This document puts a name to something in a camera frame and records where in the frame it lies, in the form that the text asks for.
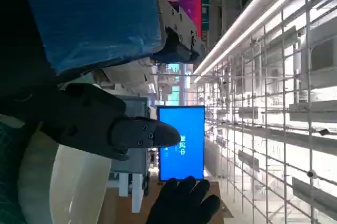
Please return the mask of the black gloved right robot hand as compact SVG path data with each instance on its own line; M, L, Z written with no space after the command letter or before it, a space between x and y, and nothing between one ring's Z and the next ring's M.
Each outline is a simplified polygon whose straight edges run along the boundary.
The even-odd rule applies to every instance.
M221 200L207 196L210 183L189 176L181 181L166 181L147 218L149 224L209 223L220 209Z

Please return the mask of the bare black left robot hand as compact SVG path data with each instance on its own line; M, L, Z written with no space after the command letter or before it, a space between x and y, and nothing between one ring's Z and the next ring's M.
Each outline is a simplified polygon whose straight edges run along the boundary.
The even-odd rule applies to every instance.
M172 126L126 115L84 73L143 58L191 62L200 31L168 0L1 0L1 114L41 121L57 143L125 161L180 142Z

